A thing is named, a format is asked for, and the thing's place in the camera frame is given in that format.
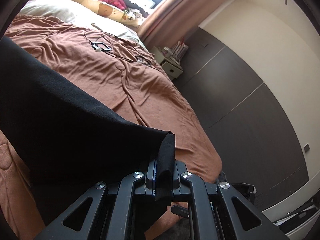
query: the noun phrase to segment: curtain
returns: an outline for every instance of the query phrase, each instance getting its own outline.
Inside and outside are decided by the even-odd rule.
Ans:
[[[225,0],[164,0],[136,30],[147,49],[172,47]]]

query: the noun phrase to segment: triangular cutout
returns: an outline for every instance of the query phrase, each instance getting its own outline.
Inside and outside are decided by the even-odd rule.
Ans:
[[[87,198],[79,207],[76,208],[76,210],[74,210],[63,221],[63,225],[75,231],[80,231],[92,201],[93,201],[92,197]]]
[[[237,197],[232,198],[238,217],[244,231],[261,225],[261,220],[257,218]]]

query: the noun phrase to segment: black cloth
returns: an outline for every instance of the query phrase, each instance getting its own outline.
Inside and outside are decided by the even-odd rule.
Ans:
[[[7,37],[0,57],[0,129],[30,168],[42,217],[63,206],[65,194],[74,193],[65,197],[71,204],[95,182],[121,181],[155,155],[158,204],[140,216],[143,235],[172,197],[174,135],[126,121]]]

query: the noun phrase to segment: red cloth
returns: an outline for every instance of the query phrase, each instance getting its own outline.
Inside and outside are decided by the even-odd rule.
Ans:
[[[103,1],[103,2],[106,2],[107,4],[116,6],[120,10],[124,10],[127,8],[127,6],[124,3],[124,0],[99,0],[99,1]]]

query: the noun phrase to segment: bed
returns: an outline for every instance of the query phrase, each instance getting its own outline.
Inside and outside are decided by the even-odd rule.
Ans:
[[[205,181],[218,177],[221,160],[194,111],[134,31],[71,0],[30,0],[5,35],[124,119],[170,130],[176,135],[177,160]],[[117,57],[96,52],[88,39],[105,43]],[[142,61],[137,61],[137,53]],[[44,222],[30,192],[28,168],[1,132],[0,206],[21,240],[32,240],[50,222]],[[179,219],[168,207],[145,233],[146,239]]]

